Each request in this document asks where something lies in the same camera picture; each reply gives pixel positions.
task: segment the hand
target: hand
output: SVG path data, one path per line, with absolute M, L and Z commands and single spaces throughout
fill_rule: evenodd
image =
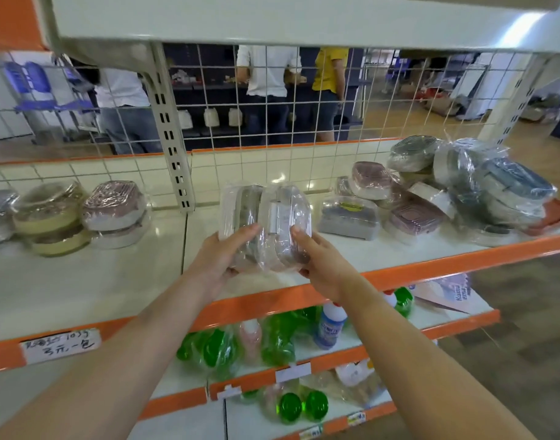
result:
M 360 275 L 341 256 L 341 253 L 318 233 L 308 236 L 296 225 L 291 229 L 292 237 L 310 256 L 310 261 L 299 273 L 310 279 L 310 283 L 321 295 L 334 302 L 342 301 L 345 285 Z
M 221 292 L 223 285 L 237 274 L 237 271 L 229 268 L 233 255 L 260 230 L 261 226 L 255 223 L 241 227 L 225 240 L 219 240 L 218 233 L 213 233 L 204 240 L 196 258 L 182 278 L 201 289 L 205 297 L 205 305 L 213 301 Z

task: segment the shorts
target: shorts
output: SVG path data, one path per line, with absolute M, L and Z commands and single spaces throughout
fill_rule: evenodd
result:
M 319 91 L 313 91 L 317 97 L 313 97 L 316 102 L 319 101 Z M 313 103 L 313 130 L 315 131 L 333 131 L 333 124 L 337 111 L 339 111 L 339 98 L 330 90 L 320 91 L 320 103 Z

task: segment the white paper label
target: white paper label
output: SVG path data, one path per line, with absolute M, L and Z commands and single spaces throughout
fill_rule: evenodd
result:
M 299 364 L 298 366 L 290 366 L 287 369 L 276 371 L 276 383 L 283 383 L 284 381 L 293 380 L 295 378 L 305 377 L 311 375 L 310 363 Z
M 316 425 L 310 429 L 306 429 L 300 433 L 300 440 L 310 440 L 311 438 L 317 438 L 323 433 L 323 426 Z
M 224 391 L 217 392 L 217 400 L 234 397 L 239 394 L 241 394 L 241 386 L 237 386 L 236 388 L 234 388 L 231 384 L 228 384 L 227 386 L 225 386 Z
M 88 352 L 101 344 L 98 329 L 82 329 L 73 332 L 57 333 L 48 337 L 22 341 L 20 343 L 25 362 L 33 364 Z
M 347 416 L 347 424 L 349 426 L 357 426 L 365 423 L 365 412 L 360 411 L 356 412 L 355 414 L 351 414 Z

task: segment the left hand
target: left hand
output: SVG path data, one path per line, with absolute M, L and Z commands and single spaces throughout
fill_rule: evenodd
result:
M 237 271 L 229 268 L 233 255 L 260 230 L 260 225 L 251 224 L 241 227 L 225 240 L 219 240 L 218 233 L 213 233 L 204 240 L 196 258 L 182 278 L 201 289 L 205 305 L 213 301 L 221 292 L 223 285 L 237 274 Z

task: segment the yellow shirt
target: yellow shirt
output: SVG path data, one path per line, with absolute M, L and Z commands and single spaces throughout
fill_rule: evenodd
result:
M 333 60 L 344 60 L 343 66 L 347 66 L 347 55 L 349 48 L 346 47 L 322 47 L 314 64 L 317 72 L 314 75 L 313 90 L 331 90 L 337 94 L 337 83 Z

